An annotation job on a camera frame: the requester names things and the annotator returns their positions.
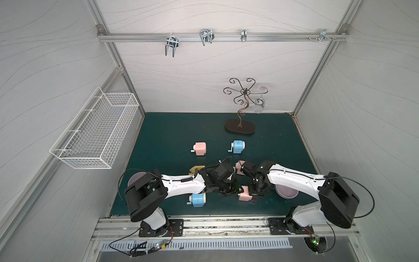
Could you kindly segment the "pink sharpener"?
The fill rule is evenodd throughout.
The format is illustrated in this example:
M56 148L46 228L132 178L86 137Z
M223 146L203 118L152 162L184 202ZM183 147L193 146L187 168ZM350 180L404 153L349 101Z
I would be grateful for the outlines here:
M249 194L248 186L243 186L243 192L239 194L239 201L249 202L253 200L253 197Z
M207 145L205 142L197 142L193 145L192 153L195 153L197 156L205 156L207 152Z
M245 173L242 172L242 166L245 163L244 160L239 160L236 164L235 164L235 169L236 169L236 173L238 175L245 175Z

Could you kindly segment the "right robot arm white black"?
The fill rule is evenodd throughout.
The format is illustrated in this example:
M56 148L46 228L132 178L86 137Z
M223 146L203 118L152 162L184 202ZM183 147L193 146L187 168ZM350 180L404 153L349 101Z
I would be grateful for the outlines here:
M236 163L236 168L240 174L251 179L249 195L263 196L270 192L271 186L275 186L304 193L316 200L291 208L282 221L290 234L326 222L344 229L351 228L360 199L340 175L334 172L328 175L309 174L269 160L259 165L242 160Z

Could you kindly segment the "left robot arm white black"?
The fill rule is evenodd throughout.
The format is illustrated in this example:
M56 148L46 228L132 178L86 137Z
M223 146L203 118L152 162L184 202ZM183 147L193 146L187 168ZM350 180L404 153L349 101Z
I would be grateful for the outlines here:
M129 179L124 191L131 221L141 222L154 234L162 236L170 227L168 217L160 207L166 199L185 194L205 199L207 193L214 191L225 196L243 193L230 159L196 169L188 175L170 176L157 169L139 170Z

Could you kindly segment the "pink sharpener front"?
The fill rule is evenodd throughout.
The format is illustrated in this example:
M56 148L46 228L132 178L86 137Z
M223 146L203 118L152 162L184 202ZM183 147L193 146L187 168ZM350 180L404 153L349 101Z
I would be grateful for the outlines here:
M249 202L253 200L253 197L249 194L248 186L243 186L243 192L239 194L239 201Z

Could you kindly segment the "blue sharpener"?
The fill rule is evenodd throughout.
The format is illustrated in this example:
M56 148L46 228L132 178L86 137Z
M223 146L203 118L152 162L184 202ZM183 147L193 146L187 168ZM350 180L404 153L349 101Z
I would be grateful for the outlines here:
M246 148L246 143L243 140L234 140L231 143L231 147L228 152L233 154L241 154L243 150Z
M194 208L204 207L206 204L206 193L192 194L189 196L187 205L192 205Z

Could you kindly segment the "blue sharpener front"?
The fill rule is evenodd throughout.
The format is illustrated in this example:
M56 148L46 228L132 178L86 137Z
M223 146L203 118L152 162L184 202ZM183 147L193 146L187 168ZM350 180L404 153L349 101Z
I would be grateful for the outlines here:
M204 207L206 204L206 193L192 194L189 196L187 205L192 205L194 208Z

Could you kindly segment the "blue sharpener back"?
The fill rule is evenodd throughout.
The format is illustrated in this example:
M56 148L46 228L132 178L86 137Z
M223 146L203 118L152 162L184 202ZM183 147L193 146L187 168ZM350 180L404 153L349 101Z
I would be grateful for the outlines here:
M231 143L231 147L228 152L233 154L241 154L243 150L246 148L246 143L243 140L234 140Z

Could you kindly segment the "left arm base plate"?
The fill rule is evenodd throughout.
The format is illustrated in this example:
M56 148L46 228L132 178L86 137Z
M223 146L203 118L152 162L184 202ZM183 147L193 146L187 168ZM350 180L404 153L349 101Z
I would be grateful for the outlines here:
M183 219L168 219L168 221L159 229L153 230L149 224L142 222L139 230L140 238L169 238L183 235Z

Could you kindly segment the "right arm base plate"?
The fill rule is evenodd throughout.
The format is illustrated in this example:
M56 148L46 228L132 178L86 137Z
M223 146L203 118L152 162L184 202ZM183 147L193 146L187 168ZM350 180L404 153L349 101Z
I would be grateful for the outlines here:
M314 233L311 226L301 227L284 217L268 218L267 225L271 235L309 235Z

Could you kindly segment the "yellow pencil sharpener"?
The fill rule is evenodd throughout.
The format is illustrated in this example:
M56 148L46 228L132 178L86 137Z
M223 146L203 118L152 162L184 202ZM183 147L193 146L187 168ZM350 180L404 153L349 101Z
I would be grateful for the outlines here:
M204 165L196 165L193 166L192 168L190 168L189 170L189 175L194 175L196 173L197 170L201 170L203 169L205 166Z

